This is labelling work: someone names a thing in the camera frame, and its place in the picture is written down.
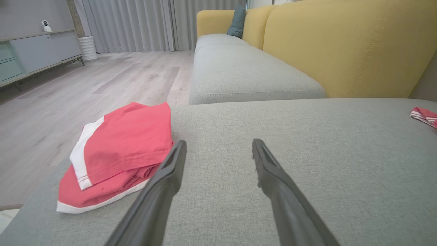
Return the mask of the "teal throw pillow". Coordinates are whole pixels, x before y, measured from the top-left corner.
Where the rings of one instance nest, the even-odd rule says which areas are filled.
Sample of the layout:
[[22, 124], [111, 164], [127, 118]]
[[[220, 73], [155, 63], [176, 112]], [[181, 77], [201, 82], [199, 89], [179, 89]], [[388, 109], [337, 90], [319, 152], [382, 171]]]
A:
[[241, 4], [237, 4], [234, 10], [231, 26], [228, 28], [227, 34], [242, 39], [245, 17], [246, 17], [245, 6], [242, 6]]

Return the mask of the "yellow sofa backrest cushion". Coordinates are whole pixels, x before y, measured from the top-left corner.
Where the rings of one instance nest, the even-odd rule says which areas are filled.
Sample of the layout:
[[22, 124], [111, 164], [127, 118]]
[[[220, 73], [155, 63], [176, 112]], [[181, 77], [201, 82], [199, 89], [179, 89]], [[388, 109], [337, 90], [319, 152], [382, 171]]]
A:
[[263, 50], [266, 23], [275, 7], [275, 5], [270, 5], [248, 9], [245, 13], [242, 40]]
[[277, 6], [263, 50], [329, 98], [407, 98], [437, 50], [437, 0], [303, 0]]

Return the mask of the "large grey sofa ottoman cushion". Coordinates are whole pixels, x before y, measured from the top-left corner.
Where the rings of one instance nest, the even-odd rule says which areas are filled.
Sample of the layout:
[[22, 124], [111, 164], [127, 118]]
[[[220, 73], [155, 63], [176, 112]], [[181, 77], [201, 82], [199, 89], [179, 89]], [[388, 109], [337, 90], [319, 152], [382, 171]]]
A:
[[229, 102], [171, 109], [187, 142], [163, 246], [277, 246], [258, 187], [262, 139], [343, 246], [437, 246], [437, 103], [398, 98]]

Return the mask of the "light grey TV cabinet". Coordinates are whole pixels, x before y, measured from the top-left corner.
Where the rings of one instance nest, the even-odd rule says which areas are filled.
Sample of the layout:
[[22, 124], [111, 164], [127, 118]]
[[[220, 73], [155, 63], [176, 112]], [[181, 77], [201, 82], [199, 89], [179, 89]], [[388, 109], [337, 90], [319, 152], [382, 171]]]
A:
[[84, 65], [74, 29], [0, 39], [0, 88], [73, 61]]

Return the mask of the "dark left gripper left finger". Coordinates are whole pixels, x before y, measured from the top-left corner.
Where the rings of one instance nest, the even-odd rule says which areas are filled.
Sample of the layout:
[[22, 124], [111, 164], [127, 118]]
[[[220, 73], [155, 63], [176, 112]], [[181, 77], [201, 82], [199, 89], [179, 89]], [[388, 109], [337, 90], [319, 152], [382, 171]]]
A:
[[184, 174], [187, 143], [177, 142], [128, 209], [105, 246], [162, 246], [173, 197]]

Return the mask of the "red shorts with white trim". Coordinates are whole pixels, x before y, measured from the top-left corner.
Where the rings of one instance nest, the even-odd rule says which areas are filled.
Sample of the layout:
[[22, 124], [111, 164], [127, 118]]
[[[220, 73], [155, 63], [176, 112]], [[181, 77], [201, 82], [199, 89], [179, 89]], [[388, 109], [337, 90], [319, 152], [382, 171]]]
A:
[[59, 183], [57, 212], [85, 213], [141, 190], [173, 144], [166, 102], [133, 102], [86, 124]]

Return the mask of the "indoor plant brown trunk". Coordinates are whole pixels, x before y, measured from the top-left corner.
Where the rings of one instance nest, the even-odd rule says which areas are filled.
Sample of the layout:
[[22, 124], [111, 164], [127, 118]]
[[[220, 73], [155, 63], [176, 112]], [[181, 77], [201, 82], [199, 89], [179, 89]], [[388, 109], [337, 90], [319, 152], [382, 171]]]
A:
[[77, 7], [75, 5], [75, 0], [67, 0], [67, 5], [70, 10], [70, 14], [72, 17], [72, 21], [74, 24], [75, 31], [79, 38], [86, 37], [85, 31], [83, 29], [83, 25], [81, 22], [81, 18], [79, 16]]

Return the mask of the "white ribbed plant pot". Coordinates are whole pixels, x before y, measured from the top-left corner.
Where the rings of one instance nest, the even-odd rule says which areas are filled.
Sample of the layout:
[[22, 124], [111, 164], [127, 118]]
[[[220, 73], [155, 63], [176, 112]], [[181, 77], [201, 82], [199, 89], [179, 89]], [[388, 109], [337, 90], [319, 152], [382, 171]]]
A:
[[79, 43], [81, 44], [82, 59], [84, 62], [92, 62], [99, 58], [97, 56], [97, 49], [92, 36], [80, 37]]

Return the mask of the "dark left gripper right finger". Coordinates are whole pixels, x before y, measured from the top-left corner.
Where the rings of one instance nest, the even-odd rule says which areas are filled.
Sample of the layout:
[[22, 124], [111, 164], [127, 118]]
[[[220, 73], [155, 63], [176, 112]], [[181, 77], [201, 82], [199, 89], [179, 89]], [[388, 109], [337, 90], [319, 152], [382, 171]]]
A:
[[281, 246], [340, 246], [261, 139], [252, 142], [258, 187], [271, 201]]

